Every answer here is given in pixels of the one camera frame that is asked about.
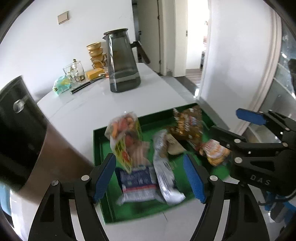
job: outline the floor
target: floor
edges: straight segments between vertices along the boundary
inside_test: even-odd
[[[185,88],[176,78],[171,76],[162,76],[165,82],[167,82],[188,104],[195,103],[196,99],[192,92]]]
[[[194,83],[198,88],[200,88],[200,82],[202,78],[202,69],[188,69],[186,70],[187,79]]]

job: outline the silver bolt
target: silver bolt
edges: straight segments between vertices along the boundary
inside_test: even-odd
[[[81,177],[81,180],[87,181],[89,179],[89,175],[84,175]]]
[[[234,161],[235,161],[237,164],[242,163],[242,159],[241,159],[240,157],[236,157],[236,158],[234,159]]]
[[[56,186],[56,185],[58,185],[58,184],[59,184],[59,181],[58,181],[58,180],[53,180],[53,181],[52,181],[52,185],[53,185],[53,186]]]
[[[212,180],[212,181],[217,181],[218,180],[218,177],[216,177],[216,176],[214,176],[214,175],[212,175],[212,176],[210,176],[210,179]]]

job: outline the white table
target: white table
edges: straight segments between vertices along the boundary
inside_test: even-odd
[[[137,64],[141,85],[123,93],[112,93],[109,80],[97,81],[71,95],[69,91],[56,95],[48,93],[38,106],[54,127],[90,162],[93,162],[93,130],[126,112],[134,111],[143,116],[158,111],[186,105],[187,102],[161,77],[145,64]],[[224,232],[228,205],[223,208],[220,226],[215,240],[221,240]],[[75,203],[70,201],[72,221],[79,241],[83,241]],[[12,219],[20,237],[28,239],[30,227],[38,206],[11,194]],[[187,241],[190,240],[202,214],[204,205],[191,200],[163,213],[118,224],[104,225],[100,206],[96,207],[100,221],[110,241]],[[270,232],[278,235],[278,228],[270,226]]]

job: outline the wooden floor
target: wooden floor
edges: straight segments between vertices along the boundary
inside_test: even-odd
[[[187,69],[186,77],[197,87],[200,87],[200,81],[202,77],[202,69]]]

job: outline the green tray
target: green tray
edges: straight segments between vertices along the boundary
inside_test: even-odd
[[[183,111],[196,104],[190,104],[178,107],[178,111]],[[203,142],[209,140],[208,129],[210,126],[214,125],[211,119],[203,112]],[[139,118],[139,122],[142,129],[143,140],[151,143],[150,150],[148,152],[148,160],[152,162],[152,157],[154,153],[152,136],[157,131],[166,128],[168,125],[176,124],[172,109],[164,110],[154,114],[146,115]],[[112,152],[110,148],[109,140],[104,136],[106,127],[94,130],[94,164],[95,166],[100,165],[108,153]],[[187,143],[181,143],[187,151],[194,154],[193,148]],[[202,158],[197,158],[193,155],[196,161],[208,169],[211,174],[215,174],[220,178],[225,178],[228,175],[226,167],[213,168],[207,160]],[[173,169],[175,179],[178,185],[178,190],[185,195],[186,202],[194,197],[190,184],[187,180],[185,171],[183,169],[183,154],[177,156],[169,156],[170,165]],[[117,162],[117,167],[122,167],[120,163]],[[166,209],[173,207],[172,205],[167,205],[156,200],[146,201],[146,202],[133,202],[124,203],[119,206],[116,204],[117,199],[122,195],[121,189],[118,185],[115,173],[113,174],[109,185],[107,187],[104,197],[100,200],[101,210],[104,217],[105,223],[115,223],[120,221],[127,221],[135,218],[142,218],[148,215],[156,214],[162,212]]]

